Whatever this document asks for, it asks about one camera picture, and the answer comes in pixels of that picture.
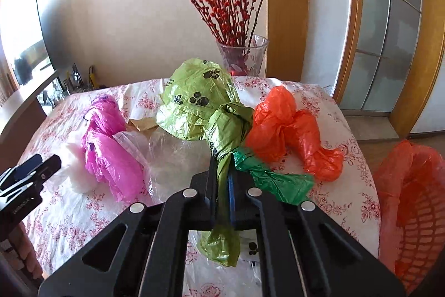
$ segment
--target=floral tablecloth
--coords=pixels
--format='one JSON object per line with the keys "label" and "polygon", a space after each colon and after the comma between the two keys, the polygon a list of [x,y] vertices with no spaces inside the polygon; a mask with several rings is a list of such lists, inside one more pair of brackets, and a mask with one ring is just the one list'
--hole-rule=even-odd
{"label": "floral tablecloth", "polygon": [[[20,162],[35,153],[40,153],[44,159],[56,153],[70,132],[85,125],[83,112],[98,95],[107,93],[114,96],[127,120],[155,116],[160,104],[159,94],[166,81],[150,80],[69,96],[36,131]],[[266,98],[272,87],[284,85],[294,95],[299,109],[308,109],[316,116],[322,145],[329,149],[340,148],[345,160],[339,179],[332,183],[318,183],[308,196],[377,256],[380,229],[377,193],[368,165],[335,101],[316,85],[256,77],[235,77],[234,84],[241,102],[253,108]],[[290,150],[272,168],[281,173],[298,174],[303,171],[301,161]],[[73,193],[67,183],[62,183],[54,192],[45,188],[41,195],[43,203],[24,222],[38,260],[48,274],[59,268],[129,205],[117,203],[105,184],[80,195]],[[141,190],[137,199],[147,205],[152,204],[146,188]],[[184,277],[185,296],[261,296],[255,263],[240,261],[236,269],[221,267],[198,253],[195,239],[196,235],[191,233]]]}

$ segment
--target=paw print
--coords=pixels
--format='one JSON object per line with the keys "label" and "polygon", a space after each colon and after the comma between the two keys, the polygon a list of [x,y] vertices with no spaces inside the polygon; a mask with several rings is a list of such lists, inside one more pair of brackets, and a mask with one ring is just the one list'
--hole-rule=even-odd
{"label": "paw print", "polygon": [[210,151],[212,152],[212,156],[217,159],[218,156],[218,150],[215,148],[215,144],[213,141],[209,142],[209,146],[210,146]]}
{"label": "paw print", "polygon": [[255,254],[258,253],[258,246],[256,245],[255,242],[249,243],[249,249],[250,249],[250,251],[249,251],[250,256],[254,256]]}
{"label": "paw print", "polygon": [[207,97],[201,97],[200,92],[195,92],[189,101],[193,104],[196,103],[198,106],[206,106],[209,103],[209,99]]}
{"label": "paw print", "polygon": [[210,70],[204,72],[204,78],[214,78],[215,80],[219,77],[219,70]]}
{"label": "paw print", "polygon": [[183,101],[182,101],[182,95],[176,95],[176,96],[174,97],[174,102],[175,102],[176,104],[178,104],[178,105],[182,105],[182,104],[183,104]]}

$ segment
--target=glass vase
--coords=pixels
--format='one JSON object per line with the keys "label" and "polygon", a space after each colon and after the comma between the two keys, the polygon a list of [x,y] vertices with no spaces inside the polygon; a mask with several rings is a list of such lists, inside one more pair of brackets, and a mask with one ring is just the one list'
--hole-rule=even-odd
{"label": "glass vase", "polygon": [[269,41],[253,35],[250,47],[231,47],[217,42],[225,69],[232,76],[258,76]]}

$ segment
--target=dark green plastic bag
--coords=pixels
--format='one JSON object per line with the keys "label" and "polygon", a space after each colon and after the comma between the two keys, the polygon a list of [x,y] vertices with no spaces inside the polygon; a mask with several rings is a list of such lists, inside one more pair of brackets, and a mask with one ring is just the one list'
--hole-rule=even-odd
{"label": "dark green plastic bag", "polygon": [[173,73],[161,99],[157,124],[182,140],[207,140],[218,161],[217,226],[202,233],[198,248],[210,260],[235,267],[240,244],[229,221],[228,169],[233,150],[252,127],[253,109],[241,104],[226,71],[198,58]]}
{"label": "dark green plastic bag", "polygon": [[257,188],[271,192],[281,202],[298,205],[307,200],[306,194],[314,186],[312,175],[274,173],[249,149],[237,148],[233,157],[238,170],[251,173]]}

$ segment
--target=silver screw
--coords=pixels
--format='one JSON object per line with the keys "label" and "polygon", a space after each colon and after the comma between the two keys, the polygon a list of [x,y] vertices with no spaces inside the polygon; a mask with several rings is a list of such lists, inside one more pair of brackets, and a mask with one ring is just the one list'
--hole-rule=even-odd
{"label": "silver screw", "polygon": [[182,192],[184,198],[193,198],[197,195],[197,191],[192,188],[188,188]]}
{"label": "silver screw", "polygon": [[142,203],[134,203],[134,204],[131,204],[131,206],[130,206],[130,212],[135,213],[135,214],[140,213],[143,210],[144,210],[144,204],[142,204]]}
{"label": "silver screw", "polygon": [[305,212],[313,212],[315,210],[315,204],[309,200],[306,200],[305,202],[301,203],[301,209],[303,209]]}
{"label": "silver screw", "polygon": [[258,197],[261,195],[261,193],[262,193],[262,191],[259,188],[250,188],[248,190],[248,194],[253,197]]}

